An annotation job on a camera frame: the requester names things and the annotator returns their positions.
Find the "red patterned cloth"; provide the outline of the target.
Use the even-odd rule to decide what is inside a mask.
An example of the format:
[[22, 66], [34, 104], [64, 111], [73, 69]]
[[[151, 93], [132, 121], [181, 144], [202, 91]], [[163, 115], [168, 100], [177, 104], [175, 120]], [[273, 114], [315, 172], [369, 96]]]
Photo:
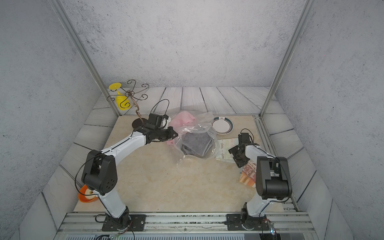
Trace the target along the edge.
[[246, 186], [255, 188], [256, 175], [257, 175], [257, 165], [252, 162], [248, 162], [246, 165], [242, 167], [239, 182]]

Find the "pink fluffy towel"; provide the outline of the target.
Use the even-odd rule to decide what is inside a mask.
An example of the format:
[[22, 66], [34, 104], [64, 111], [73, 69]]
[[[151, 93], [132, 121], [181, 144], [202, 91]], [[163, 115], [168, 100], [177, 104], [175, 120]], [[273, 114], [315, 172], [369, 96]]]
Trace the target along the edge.
[[170, 121], [168, 127], [172, 127], [178, 134], [179, 138], [167, 141], [167, 145], [171, 146], [181, 139], [186, 133], [186, 127], [193, 127], [197, 124], [197, 119], [188, 111], [182, 111], [176, 114]]

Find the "grey towel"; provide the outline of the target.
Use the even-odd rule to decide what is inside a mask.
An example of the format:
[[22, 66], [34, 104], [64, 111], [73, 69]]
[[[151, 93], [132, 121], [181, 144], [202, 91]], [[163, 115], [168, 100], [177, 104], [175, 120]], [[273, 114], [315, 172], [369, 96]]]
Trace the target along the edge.
[[203, 158], [213, 145], [213, 138], [208, 133], [186, 133], [181, 150], [186, 155]]

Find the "clear plastic vacuum bag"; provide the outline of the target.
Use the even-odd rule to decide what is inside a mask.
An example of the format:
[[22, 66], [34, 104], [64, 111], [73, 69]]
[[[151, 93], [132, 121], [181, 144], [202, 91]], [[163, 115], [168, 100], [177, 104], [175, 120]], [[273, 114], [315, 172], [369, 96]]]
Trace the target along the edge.
[[169, 126], [178, 134], [167, 141], [172, 157], [178, 166], [187, 160], [229, 161], [229, 148], [238, 143], [235, 139], [220, 139], [234, 129], [225, 117], [215, 117], [212, 112], [181, 111], [175, 114]]

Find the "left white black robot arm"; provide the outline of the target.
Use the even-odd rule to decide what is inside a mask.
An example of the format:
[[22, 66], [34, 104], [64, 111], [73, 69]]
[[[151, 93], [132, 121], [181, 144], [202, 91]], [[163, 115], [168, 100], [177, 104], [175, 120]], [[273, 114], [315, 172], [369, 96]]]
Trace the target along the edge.
[[120, 199], [116, 189], [118, 182], [117, 166], [135, 150], [152, 142], [166, 142], [178, 134], [169, 124], [168, 115], [149, 114], [148, 121], [133, 130], [125, 139], [101, 151], [88, 153], [82, 182], [96, 195], [106, 209], [111, 220], [124, 224], [128, 221], [129, 209]]

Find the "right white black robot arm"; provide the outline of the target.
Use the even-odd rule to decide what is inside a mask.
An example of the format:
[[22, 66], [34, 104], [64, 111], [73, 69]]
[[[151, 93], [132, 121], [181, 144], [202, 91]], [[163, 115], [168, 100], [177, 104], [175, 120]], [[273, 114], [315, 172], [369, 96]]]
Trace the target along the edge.
[[288, 160], [261, 149], [252, 142], [248, 133], [240, 133], [238, 141], [236, 146], [229, 149], [229, 153], [257, 190], [257, 194], [242, 208], [241, 219], [261, 220], [269, 205], [283, 203], [292, 196]]

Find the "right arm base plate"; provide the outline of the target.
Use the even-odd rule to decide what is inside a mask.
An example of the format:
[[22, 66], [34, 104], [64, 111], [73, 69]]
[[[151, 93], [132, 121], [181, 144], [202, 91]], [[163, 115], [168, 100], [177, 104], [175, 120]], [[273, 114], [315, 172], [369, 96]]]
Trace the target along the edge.
[[270, 224], [266, 218], [254, 218], [241, 214], [227, 214], [224, 225], [229, 231], [269, 231]]

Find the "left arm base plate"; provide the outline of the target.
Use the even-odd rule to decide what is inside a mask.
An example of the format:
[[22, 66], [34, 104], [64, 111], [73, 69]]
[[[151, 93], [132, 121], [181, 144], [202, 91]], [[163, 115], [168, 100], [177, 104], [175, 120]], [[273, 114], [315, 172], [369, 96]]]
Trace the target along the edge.
[[106, 214], [103, 222], [102, 232], [142, 232], [146, 223], [146, 215], [126, 215], [119, 219], [114, 219]]

